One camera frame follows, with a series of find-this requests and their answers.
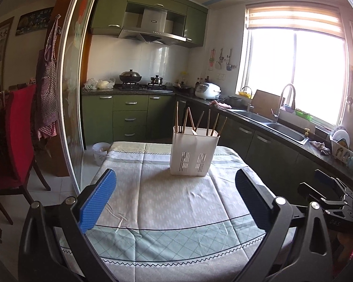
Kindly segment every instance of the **double sink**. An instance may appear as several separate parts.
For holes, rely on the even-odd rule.
[[[245,117],[259,124],[262,124],[266,127],[269,127],[273,131],[278,132],[279,134],[282,134],[283,136],[286,136],[287,138],[301,145],[304,145],[308,140],[308,138],[303,134],[300,134],[279,123],[274,123],[270,119],[267,119],[266,117],[262,117],[261,115],[255,114],[253,112],[248,112],[246,110],[237,110],[237,109],[228,109],[228,111],[234,112],[235,114],[241,115],[242,117]]]

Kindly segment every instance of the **chair seat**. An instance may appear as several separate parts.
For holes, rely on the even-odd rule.
[[[15,179],[12,167],[7,160],[0,156],[0,190],[18,188],[22,183]]]

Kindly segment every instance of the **stainless steel range hood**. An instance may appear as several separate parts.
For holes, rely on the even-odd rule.
[[[145,8],[141,27],[123,27],[119,38],[155,42],[165,45],[185,42],[186,38],[184,37],[165,33],[166,16],[167,11]]]

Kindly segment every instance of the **tablecloth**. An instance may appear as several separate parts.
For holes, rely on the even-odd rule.
[[[216,148],[205,177],[171,175],[170,151],[168,144],[113,143],[92,183],[111,168],[117,186],[87,236],[120,282],[231,281],[265,235],[235,187],[235,174],[243,169],[264,184],[227,147]],[[65,238],[60,245],[79,272]]]

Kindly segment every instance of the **chair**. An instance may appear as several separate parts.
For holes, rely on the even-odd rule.
[[[30,135],[30,110],[34,92],[35,85],[31,85],[10,93],[5,115],[8,156],[0,156],[0,195],[22,194],[29,204],[33,202],[27,191],[32,167],[46,190],[51,190],[35,161]],[[1,203],[0,211],[13,225]]]

